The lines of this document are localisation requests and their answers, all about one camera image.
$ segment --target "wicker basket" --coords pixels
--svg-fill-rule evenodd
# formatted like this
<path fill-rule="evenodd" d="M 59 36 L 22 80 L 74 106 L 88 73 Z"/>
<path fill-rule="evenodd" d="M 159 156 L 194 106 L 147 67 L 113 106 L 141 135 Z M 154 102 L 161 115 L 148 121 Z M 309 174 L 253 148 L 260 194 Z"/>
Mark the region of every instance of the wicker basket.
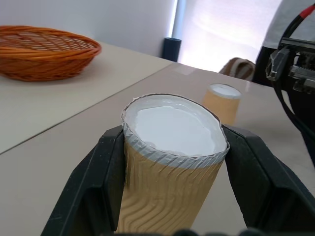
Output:
<path fill-rule="evenodd" d="M 0 74 L 23 81 L 78 75 L 101 52 L 86 37 L 49 28 L 0 26 Z"/>

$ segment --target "red cable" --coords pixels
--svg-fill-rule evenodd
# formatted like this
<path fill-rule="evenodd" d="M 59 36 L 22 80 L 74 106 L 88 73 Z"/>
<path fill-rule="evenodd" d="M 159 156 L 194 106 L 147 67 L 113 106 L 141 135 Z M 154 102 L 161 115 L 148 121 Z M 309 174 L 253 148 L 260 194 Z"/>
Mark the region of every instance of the red cable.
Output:
<path fill-rule="evenodd" d="M 310 15 L 313 11 L 315 10 L 315 6 L 312 5 L 312 6 L 309 6 L 308 8 L 306 8 L 305 10 L 303 10 L 301 13 L 300 13 L 300 16 L 305 19 L 308 15 Z"/>

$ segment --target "beige table surface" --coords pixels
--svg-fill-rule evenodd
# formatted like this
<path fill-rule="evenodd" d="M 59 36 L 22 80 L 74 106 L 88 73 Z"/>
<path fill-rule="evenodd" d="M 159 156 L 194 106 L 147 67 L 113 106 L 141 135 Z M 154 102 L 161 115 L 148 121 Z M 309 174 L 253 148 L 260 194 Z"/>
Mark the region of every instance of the beige table surface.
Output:
<path fill-rule="evenodd" d="M 0 76 L 0 154 L 172 63 L 100 44 L 102 53 L 74 78 L 25 83 Z"/>
<path fill-rule="evenodd" d="M 259 135 L 314 194 L 315 171 L 306 147 L 271 88 L 174 63 L 2 154 L 1 235 L 41 233 L 72 170 L 107 129 L 121 124 L 121 111 L 133 98 L 166 92 L 201 102 L 212 83 L 229 84 L 241 91 L 235 125 Z M 225 165 L 192 228 L 198 233 L 231 235 L 245 228 Z"/>

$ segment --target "dark blue cylinder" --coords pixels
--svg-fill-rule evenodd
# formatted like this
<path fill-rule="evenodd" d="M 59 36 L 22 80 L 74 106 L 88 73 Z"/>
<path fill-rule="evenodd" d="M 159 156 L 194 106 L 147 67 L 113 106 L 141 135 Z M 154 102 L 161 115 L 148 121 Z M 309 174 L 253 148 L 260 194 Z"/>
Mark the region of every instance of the dark blue cylinder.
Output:
<path fill-rule="evenodd" d="M 163 43 L 162 58 L 177 62 L 182 41 L 177 38 L 165 38 Z"/>

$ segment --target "white shirt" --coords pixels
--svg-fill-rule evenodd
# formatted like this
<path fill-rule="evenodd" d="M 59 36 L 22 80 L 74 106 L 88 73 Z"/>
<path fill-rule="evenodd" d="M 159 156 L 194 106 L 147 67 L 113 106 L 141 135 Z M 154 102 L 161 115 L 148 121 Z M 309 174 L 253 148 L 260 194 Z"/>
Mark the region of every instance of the white shirt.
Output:
<path fill-rule="evenodd" d="M 263 46 L 277 48 L 281 36 L 291 21 L 315 0 L 283 0 L 271 21 Z M 315 41 L 315 11 L 295 30 L 291 38 Z"/>

